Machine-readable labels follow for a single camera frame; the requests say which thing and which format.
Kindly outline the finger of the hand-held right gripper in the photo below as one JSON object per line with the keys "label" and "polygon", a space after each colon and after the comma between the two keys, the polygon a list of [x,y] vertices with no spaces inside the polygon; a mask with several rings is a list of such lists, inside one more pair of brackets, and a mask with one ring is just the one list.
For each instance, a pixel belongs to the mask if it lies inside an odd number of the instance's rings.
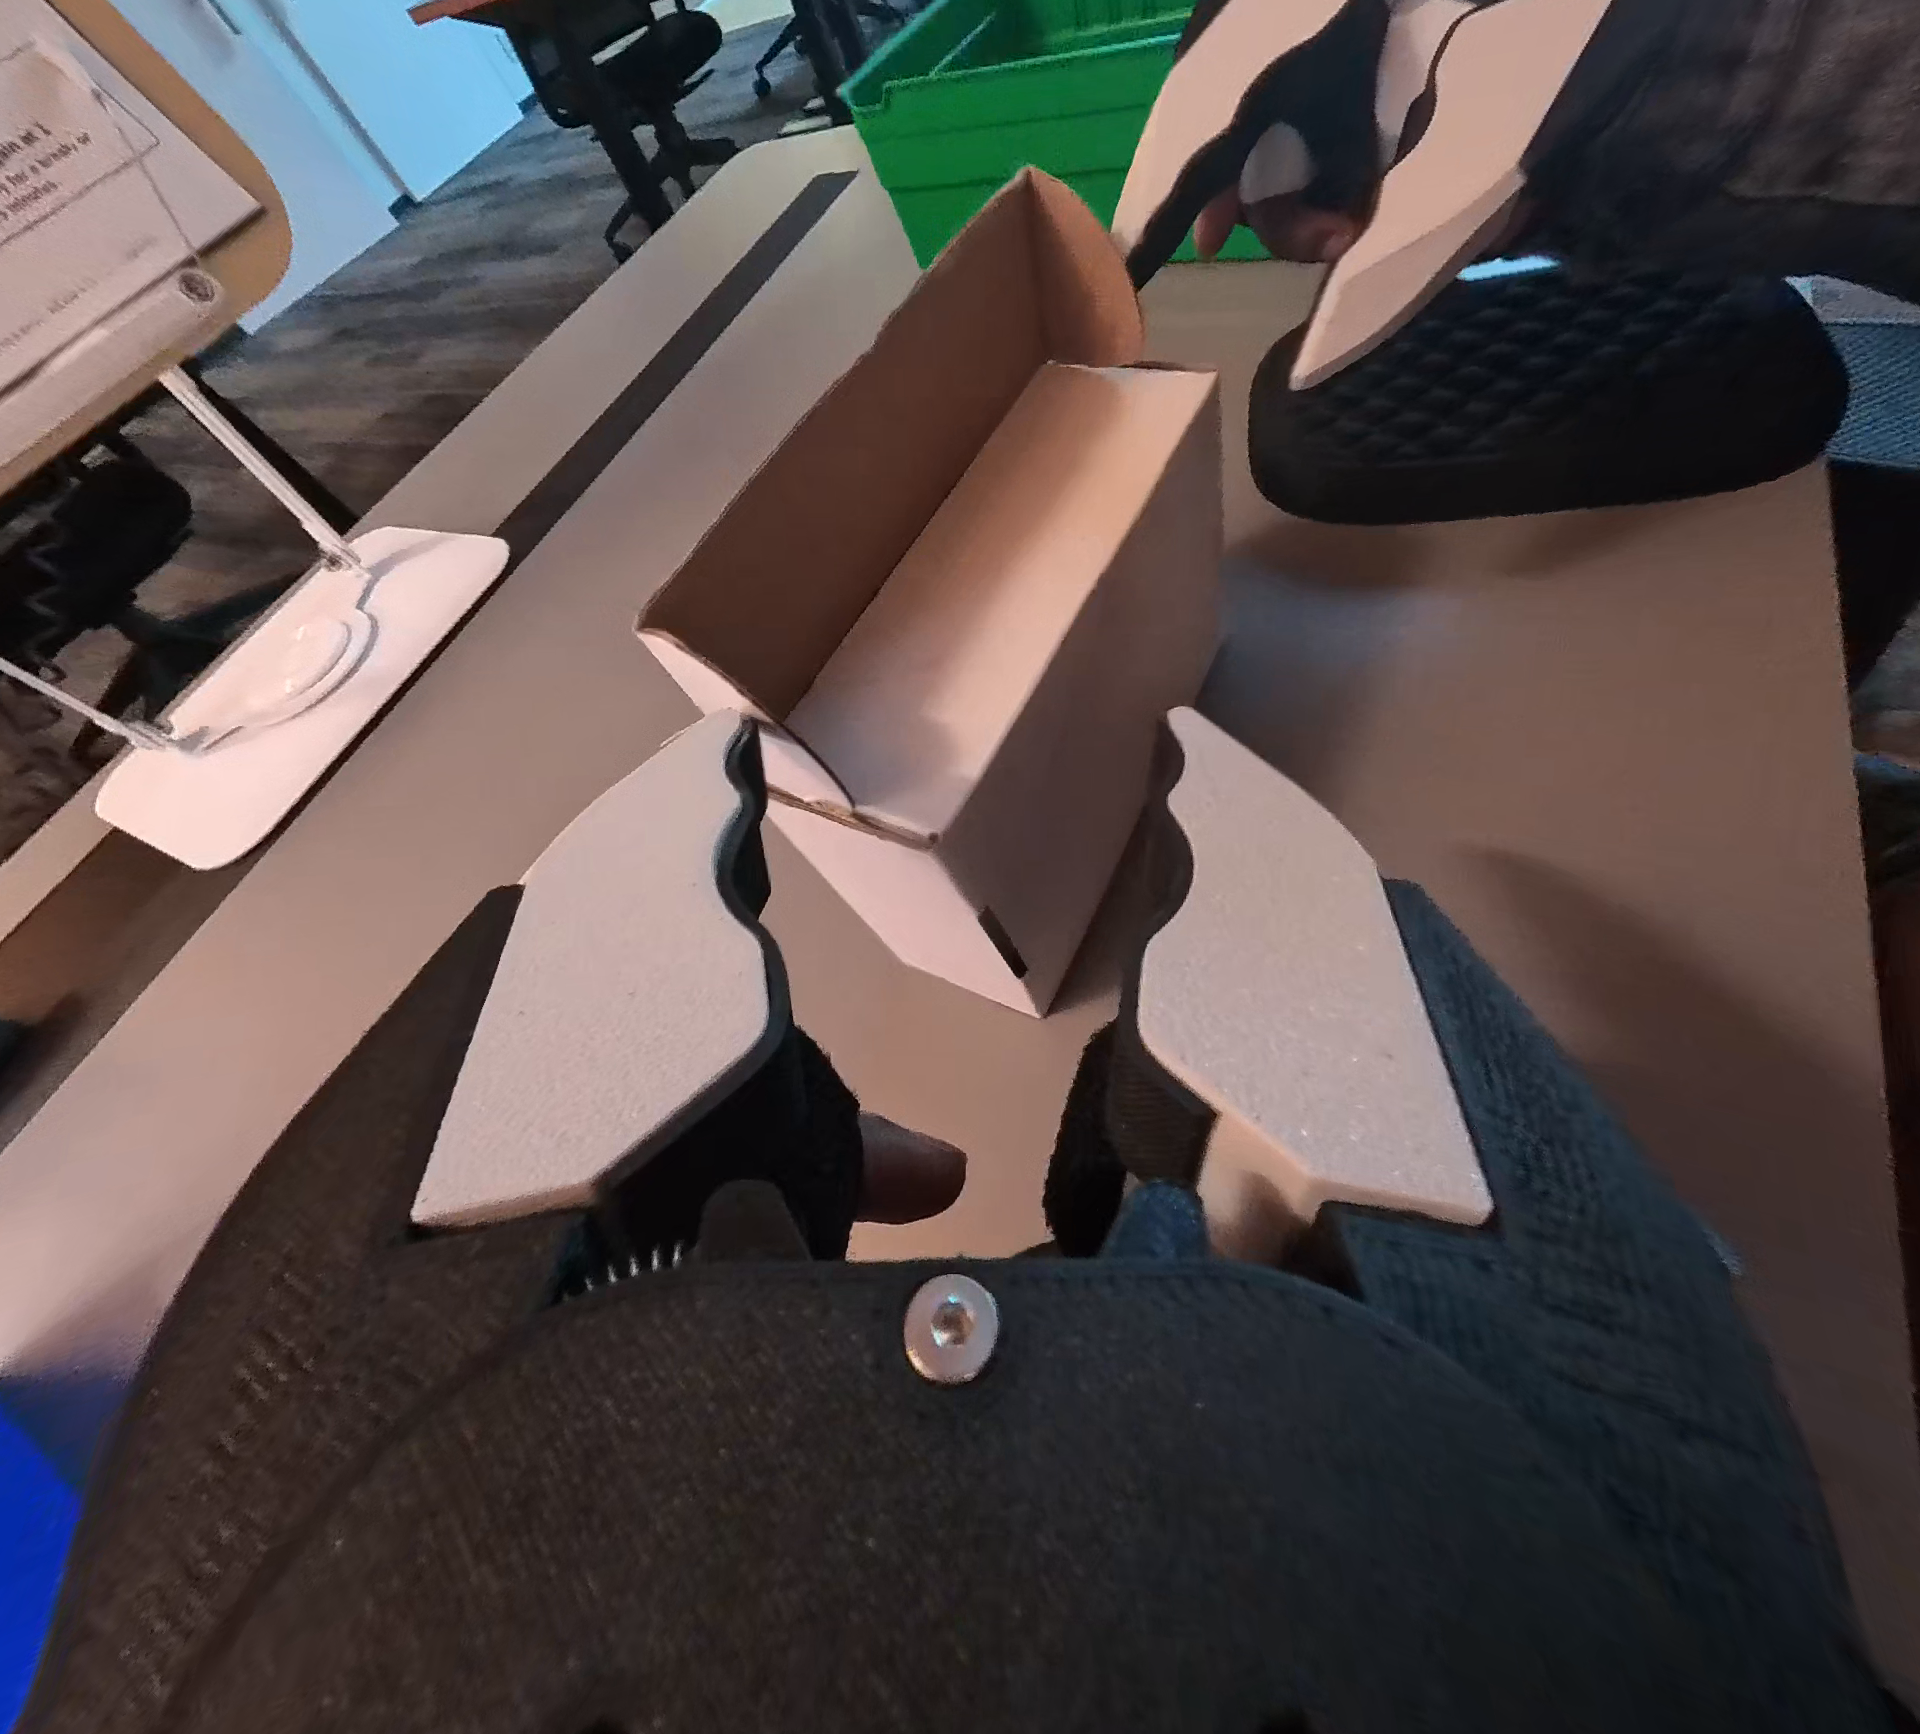
{"label": "finger of the hand-held right gripper", "polygon": [[1525,153],[1544,130],[1613,0],[1404,0],[1388,23],[1386,69],[1411,75],[1410,138],[1383,167],[1369,220],[1320,285],[1288,374],[1306,392],[1346,371],[1476,258],[1525,185]]}
{"label": "finger of the hand-held right gripper", "polygon": [[1363,0],[1221,0],[1173,54],[1113,210],[1136,285],[1228,194],[1239,210],[1351,188],[1363,160]]}

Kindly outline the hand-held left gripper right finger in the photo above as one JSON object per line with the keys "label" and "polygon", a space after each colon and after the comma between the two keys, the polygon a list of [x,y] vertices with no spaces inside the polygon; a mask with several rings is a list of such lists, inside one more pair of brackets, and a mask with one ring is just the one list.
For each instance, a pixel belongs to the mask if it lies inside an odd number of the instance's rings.
{"label": "hand-held left gripper right finger", "polygon": [[1163,894],[1131,961],[1131,1176],[1226,1258],[1329,1206],[1480,1229],[1494,1197],[1375,860],[1195,707],[1163,716]]}

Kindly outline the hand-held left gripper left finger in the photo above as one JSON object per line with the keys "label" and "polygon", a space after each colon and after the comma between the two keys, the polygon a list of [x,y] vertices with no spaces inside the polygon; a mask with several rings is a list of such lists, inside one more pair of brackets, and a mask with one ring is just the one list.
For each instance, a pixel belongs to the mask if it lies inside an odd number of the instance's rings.
{"label": "hand-held left gripper left finger", "polygon": [[427,1232],[610,1197],[775,1053],[792,1019],[755,719],[685,726],[517,883],[410,1206]]}

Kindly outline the long cardboard box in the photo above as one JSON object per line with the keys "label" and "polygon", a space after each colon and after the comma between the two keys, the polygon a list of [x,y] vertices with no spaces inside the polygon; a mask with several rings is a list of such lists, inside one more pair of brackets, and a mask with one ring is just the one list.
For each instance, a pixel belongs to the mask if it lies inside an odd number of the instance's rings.
{"label": "long cardboard box", "polygon": [[1041,1017],[1219,634],[1211,370],[1020,170],[636,615],[749,716],[770,816],[903,966]]}

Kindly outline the large blue plastic bin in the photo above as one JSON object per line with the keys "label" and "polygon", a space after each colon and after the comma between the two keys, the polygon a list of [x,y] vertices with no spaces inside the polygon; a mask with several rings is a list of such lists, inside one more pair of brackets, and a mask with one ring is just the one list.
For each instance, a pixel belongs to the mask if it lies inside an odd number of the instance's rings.
{"label": "large blue plastic bin", "polygon": [[98,1447],[125,1382],[80,1370],[1,1379],[3,1644],[43,1636]]}

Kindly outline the person's right hand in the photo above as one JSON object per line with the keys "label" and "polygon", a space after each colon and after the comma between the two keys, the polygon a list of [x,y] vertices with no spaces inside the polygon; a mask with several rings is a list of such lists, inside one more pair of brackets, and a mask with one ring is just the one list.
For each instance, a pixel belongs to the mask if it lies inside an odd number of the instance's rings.
{"label": "person's right hand", "polygon": [[1276,61],[1207,178],[1190,237],[1218,258],[1237,230],[1277,259],[1329,265],[1359,237],[1380,191],[1378,74],[1386,0],[1346,0]]}

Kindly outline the person's left hand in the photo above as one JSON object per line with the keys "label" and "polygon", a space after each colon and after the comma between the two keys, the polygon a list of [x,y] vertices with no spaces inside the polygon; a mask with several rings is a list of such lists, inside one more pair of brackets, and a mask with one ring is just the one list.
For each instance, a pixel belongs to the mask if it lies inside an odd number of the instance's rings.
{"label": "person's left hand", "polygon": [[870,1111],[859,1114],[857,1138],[855,1224],[916,1226],[964,1194],[967,1156],[955,1143]]}

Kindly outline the green plastic bin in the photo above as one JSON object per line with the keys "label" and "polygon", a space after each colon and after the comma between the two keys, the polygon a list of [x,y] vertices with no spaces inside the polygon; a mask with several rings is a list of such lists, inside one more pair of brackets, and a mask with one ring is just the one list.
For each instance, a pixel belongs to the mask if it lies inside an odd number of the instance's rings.
{"label": "green plastic bin", "polygon": [[1020,170],[1113,218],[1195,0],[933,0],[840,88],[919,267]]}

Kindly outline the black mesh cushion pad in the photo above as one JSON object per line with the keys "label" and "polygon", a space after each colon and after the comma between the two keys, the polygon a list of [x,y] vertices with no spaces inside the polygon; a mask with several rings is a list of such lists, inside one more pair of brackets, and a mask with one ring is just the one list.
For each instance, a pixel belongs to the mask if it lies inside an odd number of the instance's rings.
{"label": "black mesh cushion pad", "polygon": [[1818,461],[1850,401],[1838,348],[1781,277],[1459,277],[1354,363],[1291,387],[1302,341],[1259,359],[1247,467],[1268,504],[1331,526],[1741,492]]}

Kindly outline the clear document stand white base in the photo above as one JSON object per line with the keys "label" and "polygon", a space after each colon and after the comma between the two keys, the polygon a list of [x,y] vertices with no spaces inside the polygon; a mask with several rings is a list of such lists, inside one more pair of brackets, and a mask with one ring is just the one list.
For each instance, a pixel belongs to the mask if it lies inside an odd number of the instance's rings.
{"label": "clear document stand white base", "polygon": [[3,495],[15,497],[60,455],[125,433],[144,401],[166,397],[231,458],[240,472],[298,523],[310,563],[286,586],[269,584],[204,610],[160,619],[162,636],[187,646],[181,685],[156,721],[113,718],[90,703],[127,652],[113,632],[84,636],[60,654],[64,681],[31,681],[3,659],[19,689],[77,716],[118,746],[93,810],[187,867],[210,871],[277,830],[478,607],[508,568],[498,535],[375,526],[347,533],[340,508],[323,505],[294,463],[269,452],[206,386],[198,359],[275,289],[291,254],[277,188],[221,122],[109,0],[45,0],[204,151],[259,201],[262,213],[179,276],[200,298],[218,294],[157,344],[118,346],[38,379],[1,390]]}

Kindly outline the grey mesh chair back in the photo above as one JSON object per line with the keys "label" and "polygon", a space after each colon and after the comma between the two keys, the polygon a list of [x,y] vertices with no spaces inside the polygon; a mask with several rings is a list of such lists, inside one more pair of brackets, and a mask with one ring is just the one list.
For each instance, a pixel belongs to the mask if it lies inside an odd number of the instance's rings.
{"label": "grey mesh chair back", "polygon": [[1918,306],[1827,276],[1806,298],[1848,377],[1827,459],[1918,474]]}

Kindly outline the printed instruction sheet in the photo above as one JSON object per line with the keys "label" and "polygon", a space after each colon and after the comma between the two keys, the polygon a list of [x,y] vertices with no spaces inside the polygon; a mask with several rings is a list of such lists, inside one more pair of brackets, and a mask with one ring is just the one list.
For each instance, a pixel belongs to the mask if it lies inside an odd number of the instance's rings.
{"label": "printed instruction sheet", "polygon": [[1,390],[164,344],[262,201],[45,0],[1,0]]}

